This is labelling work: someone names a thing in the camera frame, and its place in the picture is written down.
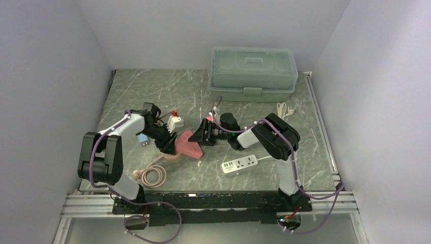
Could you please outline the round pink socket hub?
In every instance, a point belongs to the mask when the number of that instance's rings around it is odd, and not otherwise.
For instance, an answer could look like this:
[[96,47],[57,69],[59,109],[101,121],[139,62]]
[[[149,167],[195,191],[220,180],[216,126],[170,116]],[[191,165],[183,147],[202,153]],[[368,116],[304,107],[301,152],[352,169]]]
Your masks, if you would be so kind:
[[181,153],[177,153],[174,155],[170,155],[170,154],[165,154],[165,153],[161,153],[161,156],[163,159],[167,160],[167,161],[176,161],[181,157]]

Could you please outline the pink triangular socket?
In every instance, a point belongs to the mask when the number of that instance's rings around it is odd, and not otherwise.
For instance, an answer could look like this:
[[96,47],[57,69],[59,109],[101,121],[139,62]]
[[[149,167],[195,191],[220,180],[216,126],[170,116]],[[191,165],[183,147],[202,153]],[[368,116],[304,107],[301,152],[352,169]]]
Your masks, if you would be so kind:
[[203,156],[203,151],[197,142],[189,142],[192,135],[193,132],[190,129],[186,129],[176,140],[175,148],[178,153],[194,159],[200,159]]

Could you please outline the white power strip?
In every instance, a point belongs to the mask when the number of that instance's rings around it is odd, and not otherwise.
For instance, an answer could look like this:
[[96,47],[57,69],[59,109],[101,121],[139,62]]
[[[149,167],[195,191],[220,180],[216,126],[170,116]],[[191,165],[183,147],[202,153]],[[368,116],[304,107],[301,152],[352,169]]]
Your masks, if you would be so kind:
[[237,174],[240,171],[249,169],[258,165],[258,159],[255,155],[249,155],[235,160],[223,162],[221,164],[222,171],[225,174]]

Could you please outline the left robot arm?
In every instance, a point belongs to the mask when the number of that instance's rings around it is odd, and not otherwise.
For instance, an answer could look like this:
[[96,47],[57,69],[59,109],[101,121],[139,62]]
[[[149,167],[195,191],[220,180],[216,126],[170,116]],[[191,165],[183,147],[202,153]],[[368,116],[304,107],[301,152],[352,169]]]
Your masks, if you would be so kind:
[[143,186],[124,174],[122,144],[144,134],[153,139],[160,152],[176,153],[176,132],[163,123],[161,110],[153,103],[144,103],[140,110],[125,111],[118,122],[99,132],[87,132],[82,140],[77,174],[94,188],[108,188],[126,201],[126,207],[135,214],[146,207]]

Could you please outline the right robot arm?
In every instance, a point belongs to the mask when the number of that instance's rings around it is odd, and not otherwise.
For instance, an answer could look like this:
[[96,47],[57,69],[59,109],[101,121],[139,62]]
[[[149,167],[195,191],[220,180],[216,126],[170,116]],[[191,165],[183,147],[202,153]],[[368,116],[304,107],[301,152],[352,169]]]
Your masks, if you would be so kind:
[[286,211],[305,209],[310,199],[303,193],[296,172],[295,153],[299,149],[300,135],[293,127],[271,113],[251,128],[241,129],[232,113],[223,113],[217,119],[203,119],[188,139],[200,146],[214,146],[217,140],[227,140],[238,151],[262,145],[278,167],[281,207]]

